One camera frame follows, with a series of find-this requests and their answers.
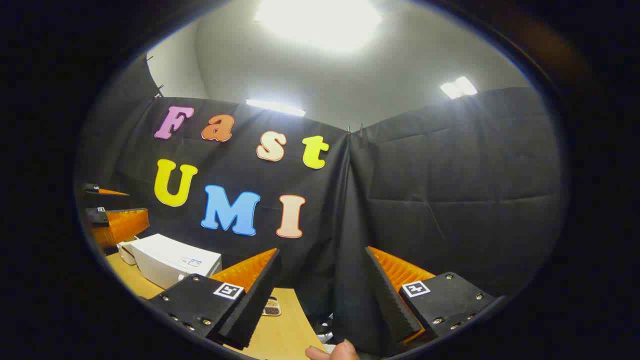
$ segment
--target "black cloth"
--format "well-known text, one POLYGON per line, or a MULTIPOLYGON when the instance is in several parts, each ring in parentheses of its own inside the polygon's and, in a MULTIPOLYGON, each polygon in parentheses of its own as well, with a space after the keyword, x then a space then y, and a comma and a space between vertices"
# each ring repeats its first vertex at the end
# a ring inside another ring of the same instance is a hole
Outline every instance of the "black cloth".
MULTIPOLYGON (((110 122, 109 126, 118 125, 110 122)), ((339 185, 344 184, 346 177, 347 146, 343 130, 309 119, 245 104, 162 97, 153 100, 119 146, 102 154, 108 164, 115 165, 109 168, 112 175, 92 177, 92 181, 131 194, 138 206, 148 208, 150 226, 139 237, 161 233, 219 252, 225 268, 274 247, 280 249, 282 276, 278 286, 296 289, 307 316, 322 318, 331 310, 337 214, 342 207, 340 195, 344 192, 339 185), (169 106, 191 107, 195 112, 184 119, 177 131, 172 131, 169 139, 155 138, 154 133, 161 127, 169 106), (202 129, 209 125, 211 117, 219 114, 233 116, 232 137, 225 142, 204 140, 202 129), (287 137, 285 155, 280 161, 266 161, 256 155, 256 146, 266 131, 287 137), (302 139, 315 135, 323 136, 324 142, 330 144, 329 151, 320 154, 326 165, 318 170, 308 168, 302 160, 306 147, 302 139), (168 184, 168 192, 172 194, 178 192, 181 165, 198 169, 182 206, 162 204, 154 193, 159 159, 176 163, 168 184), (224 188, 230 204, 242 192, 260 195, 253 216, 255 236, 200 225, 207 208, 208 197, 204 191, 207 185, 224 188), (279 197, 285 194, 306 198, 300 211, 301 238, 276 235, 282 219, 279 197)))
POLYGON ((380 353, 385 329, 361 277, 371 245, 494 295, 525 286, 566 207, 553 117, 530 88, 505 88, 393 117, 349 137, 333 333, 380 353))
MULTIPOLYGON (((140 69, 148 76, 148 68, 140 69)), ((295 288, 310 321, 333 316, 333 334, 359 350, 383 354, 387 328, 364 276, 372 245, 434 274, 452 271, 493 296, 513 294, 533 276, 557 238, 566 199, 552 115, 533 89, 481 92, 401 114, 361 133, 245 104, 158 98, 155 86, 108 97, 84 130, 78 171, 84 180, 131 194, 149 210, 150 227, 223 254, 228 267, 262 251, 281 250, 279 287, 295 288), (169 106, 195 109, 168 140, 154 138, 169 106), (214 115, 234 117, 226 142, 204 140, 214 115), (259 159, 265 131, 287 137, 285 156, 259 159), (302 139, 321 135, 326 165, 304 165, 302 139), (157 161, 198 169, 185 204, 173 208, 154 194, 157 161), (204 219, 210 184, 230 202, 260 195, 244 236, 212 230, 204 219), (284 194, 300 195, 298 239, 281 238, 284 194)))

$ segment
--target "letter m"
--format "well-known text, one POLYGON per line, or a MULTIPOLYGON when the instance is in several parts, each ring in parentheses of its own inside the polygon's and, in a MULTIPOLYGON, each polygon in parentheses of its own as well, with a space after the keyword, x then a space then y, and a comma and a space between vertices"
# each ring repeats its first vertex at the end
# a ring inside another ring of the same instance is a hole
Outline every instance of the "letter m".
POLYGON ((240 235, 253 236, 253 212, 255 205, 260 201, 260 195, 252 192, 243 192, 238 196, 233 206, 229 205, 225 189, 218 185, 207 185, 204 191, 208 194, 207 209, 204 220, 200 225, 208 229, 217 229, 216 214, 223 230, 228 230, 231 223, 236 220, 233 232, 240 235))

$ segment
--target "fluorescent light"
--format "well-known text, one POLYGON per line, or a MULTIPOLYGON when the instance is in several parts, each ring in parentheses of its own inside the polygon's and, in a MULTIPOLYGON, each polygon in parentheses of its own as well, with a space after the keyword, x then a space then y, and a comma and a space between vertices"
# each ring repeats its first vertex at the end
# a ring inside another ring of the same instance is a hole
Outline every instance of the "fluorescent light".
POLYGON ((462 91, 465 95, 474 95, 477 94, 478 91, 473 86, 471 81, 466 77, 462 76, 461 78, 456 79, 456 86, 460 91, 462 91))
POLYGON ((255 20, 305 45, 350 51, 371 37, 382 18, 366 0, 263 0, 255 20))
POLYGON ((246 103, 247 105, 258 106, 259 108, 275 110, 281 113, 287 113, 295 116, 305 116, 306 114, 306 111, 304 110, 296 109, 289 105, 278 104, 277 102, 247 99, 246 103))
POLYGON ((458 88, 456 87, 456 85, 452 84, 452 83, 445 83, 442 84, 442 86, 440 87, 440 89, 447 94, 448 97, 450 97, 451 99, 456 99, 462 96, 462 93, 460 92, 460 90, 458 90, 458 88))

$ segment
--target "hand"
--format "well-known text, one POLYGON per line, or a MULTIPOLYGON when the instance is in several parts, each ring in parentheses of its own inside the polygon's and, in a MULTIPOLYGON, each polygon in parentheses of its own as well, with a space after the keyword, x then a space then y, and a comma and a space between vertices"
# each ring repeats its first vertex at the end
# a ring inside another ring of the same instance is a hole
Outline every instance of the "hand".
POLYGON ((305 355, 311 360, 360 360, 356 353, 356 348, 347 339, 339 343, 331 352, 331 355, 311 346, 305 350, 305 355))

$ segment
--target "peach letter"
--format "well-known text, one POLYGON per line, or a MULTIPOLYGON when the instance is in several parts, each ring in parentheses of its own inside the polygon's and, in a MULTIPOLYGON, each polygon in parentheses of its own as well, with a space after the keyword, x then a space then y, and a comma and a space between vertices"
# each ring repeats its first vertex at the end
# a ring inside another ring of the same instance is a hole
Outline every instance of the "peach letter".
POLYGON ((287 137, 275 131, 267 131, 260 136, 260 144, 255 149, 260 159, 278 161, 284 157, 284 148, 287 137))
POLYGON ((202 130, 204 140, 216 139, 225 142, 231 138, 231 127, 234 125, 234 118, 231 115, 216 115, 209 119, 211 125, 205 126, 202 130))
POLYGON ((156 197, 160 202, 169 206, 180 206, 187 201, 189 196, 189 188, 191 187, 191 178, 198 173, 198 169, 194 166, 184 164, 180 166, 182 172, 182 179, 180 179, 180 188, 178 193, 171 195, 166 187, 169 184, 169 175, 171 171, 175 169, 175 163, 171 160, 160 159, 158 160, 158 173, 156 175, 156 184, 154 185, 154 191, 156 197))
POLYGON ((154 137, 158 139, 169 139, 171 137, 170 130, 178 130, 184 117, 191 117, 193 115, 193 108, 181 108, 179 106, 170 106, 169 114, 166 115, 160 130, 156 131, 154 137))
POLYGON ((307 200, 302 196, 282 195, 280 202, 282 203, 282 223, 280 228, 276 230, 276 234, 281 238, 299 238, 302 236, 302 231, 298 229, 300 207, 307 200))

